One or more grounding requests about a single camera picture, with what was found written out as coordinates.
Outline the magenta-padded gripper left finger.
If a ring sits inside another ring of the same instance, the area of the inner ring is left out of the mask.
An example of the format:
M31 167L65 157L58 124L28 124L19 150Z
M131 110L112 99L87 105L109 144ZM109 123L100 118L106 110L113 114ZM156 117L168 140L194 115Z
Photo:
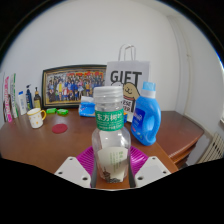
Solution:
M88 147L77 157L69 156L55 175L84 188L95 187L97 167L93 148Z

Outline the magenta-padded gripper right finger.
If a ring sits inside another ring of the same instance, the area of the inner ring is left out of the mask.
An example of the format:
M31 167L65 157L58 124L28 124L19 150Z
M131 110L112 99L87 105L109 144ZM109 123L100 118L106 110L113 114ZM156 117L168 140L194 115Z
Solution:
M158 157L148 157L135 147L130 149L130 172L130 185L137 188L171 174Z

